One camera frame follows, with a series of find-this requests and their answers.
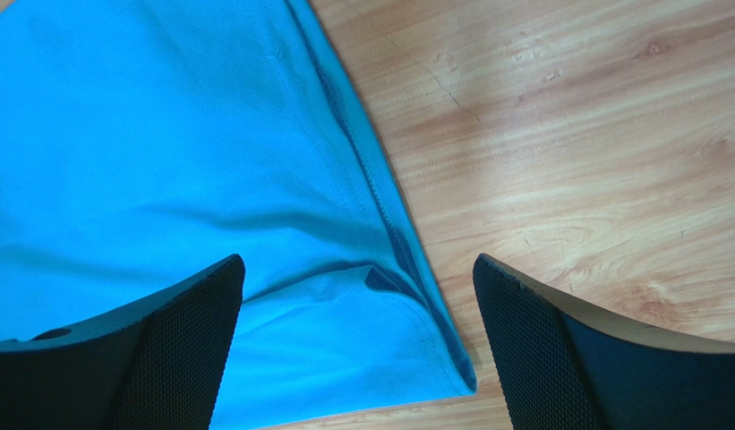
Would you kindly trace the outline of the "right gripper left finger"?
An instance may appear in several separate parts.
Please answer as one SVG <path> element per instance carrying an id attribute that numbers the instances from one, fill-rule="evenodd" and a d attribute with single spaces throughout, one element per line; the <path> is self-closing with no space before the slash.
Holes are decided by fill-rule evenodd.
<path id="1" fill-rule="evenodd" d="M 0 341 L 0 429 L 206 429 L 241 309 L 232 254 L 31 340 Z"/>

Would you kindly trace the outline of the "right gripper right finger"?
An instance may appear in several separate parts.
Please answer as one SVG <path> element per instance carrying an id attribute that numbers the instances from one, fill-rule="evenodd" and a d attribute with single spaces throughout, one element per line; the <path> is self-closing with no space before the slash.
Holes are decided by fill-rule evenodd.
<path id="1" fill-rule="evenodd" d="M 488 254 L 473 283 L 516 429 L 735 429 L 735 343 L 660 328 Z"/>

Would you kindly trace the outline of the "teal t shirt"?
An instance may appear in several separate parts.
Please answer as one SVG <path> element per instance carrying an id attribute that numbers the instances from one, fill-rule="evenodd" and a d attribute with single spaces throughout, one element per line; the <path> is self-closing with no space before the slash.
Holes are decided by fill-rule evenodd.
<path id="1" fill-rule="evenodd" d="M 0 340 L 239 254 L 211 427 L 474 394 L 380 143 L 305 1 L 0 13 Z"/>

